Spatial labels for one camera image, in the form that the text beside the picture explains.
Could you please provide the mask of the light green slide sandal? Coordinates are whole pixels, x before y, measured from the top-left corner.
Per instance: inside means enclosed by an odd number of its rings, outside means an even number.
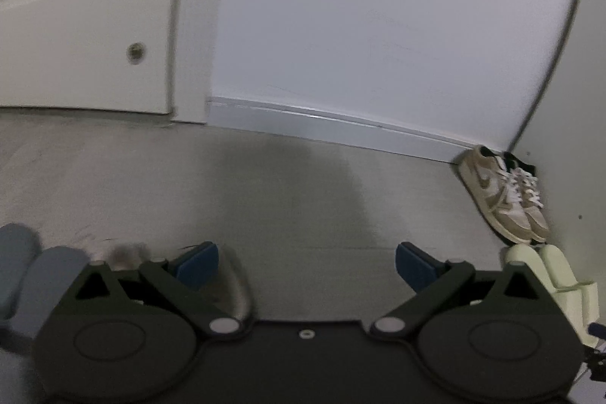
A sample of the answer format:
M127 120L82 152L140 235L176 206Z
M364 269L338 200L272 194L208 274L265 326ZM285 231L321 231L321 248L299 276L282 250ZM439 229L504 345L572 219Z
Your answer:
M568 259L557 246L545 245L540 249L539 255L557 293L577 296L578 303L572 310L571 324L578 330L581 341L594 349L599 339L590 335L589 326L600 318L598 284L595 281L578 280Z
M569 295L554 285L541 252L522 244L505 251L503 273L506 281L502 295L525 313L567 317L570 307L576 304L575 294Z

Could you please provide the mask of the beige jordan sneaker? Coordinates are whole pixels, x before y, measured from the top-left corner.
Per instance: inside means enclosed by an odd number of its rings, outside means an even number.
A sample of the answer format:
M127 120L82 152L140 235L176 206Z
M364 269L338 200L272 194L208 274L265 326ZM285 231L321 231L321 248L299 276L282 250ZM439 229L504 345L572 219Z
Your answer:
M511 152L504 152L503 159L519 186L522 207L529 219L533 241L547 242L550 227L544 216L544 202L539 191L536 166L523 162Z
M479 213L498 235L512 243L531 243L519 184L500 155L477 145L463 155L458 173Z

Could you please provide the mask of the grey-blue slide sandal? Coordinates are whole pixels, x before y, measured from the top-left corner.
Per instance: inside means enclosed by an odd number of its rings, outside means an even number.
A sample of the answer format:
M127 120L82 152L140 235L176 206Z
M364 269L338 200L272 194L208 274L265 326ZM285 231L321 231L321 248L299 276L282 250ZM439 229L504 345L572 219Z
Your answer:
M21 223L2 226L0 234L1 320L4 321L16 310L23 280L41 252L41 243L39 235Z
M66 246L46 249L28 269L9 332L34 339L68 288L89 264L85 251Z

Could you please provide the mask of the black puma sneaker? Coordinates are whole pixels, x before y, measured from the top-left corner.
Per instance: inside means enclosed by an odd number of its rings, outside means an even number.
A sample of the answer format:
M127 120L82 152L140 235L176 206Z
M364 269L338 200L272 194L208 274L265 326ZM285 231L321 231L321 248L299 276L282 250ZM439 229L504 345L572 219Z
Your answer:
M250 283L229 247L203 242L187 249L172 266L176 279L222 312L242 322L254 314Z
M106 263L114 271L136 270L150 259L150 251L143 243L119 243L106 254Z

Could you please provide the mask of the white cabinet panel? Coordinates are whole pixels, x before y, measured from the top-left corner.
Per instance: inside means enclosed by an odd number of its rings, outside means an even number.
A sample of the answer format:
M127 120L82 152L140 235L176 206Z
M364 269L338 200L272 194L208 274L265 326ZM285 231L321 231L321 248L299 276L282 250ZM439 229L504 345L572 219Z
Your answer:
M566 43L515 153L538 167L551 242L605 282L605 0L578 0Z

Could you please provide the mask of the metal door stopper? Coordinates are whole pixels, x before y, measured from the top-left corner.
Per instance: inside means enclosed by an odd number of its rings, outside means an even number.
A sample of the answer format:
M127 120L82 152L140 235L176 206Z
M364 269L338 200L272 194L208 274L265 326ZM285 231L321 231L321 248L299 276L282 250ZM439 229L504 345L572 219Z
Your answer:
M146 46L142 42L134 42L127 46L127 60L130 65L138 65L144 61Z

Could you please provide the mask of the white door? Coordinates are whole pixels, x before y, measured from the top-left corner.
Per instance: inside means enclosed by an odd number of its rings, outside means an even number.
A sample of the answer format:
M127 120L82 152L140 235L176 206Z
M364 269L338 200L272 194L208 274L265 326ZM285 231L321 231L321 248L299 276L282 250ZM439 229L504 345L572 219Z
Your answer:
M164 114L172 27L173 0L1 0L1 103Z

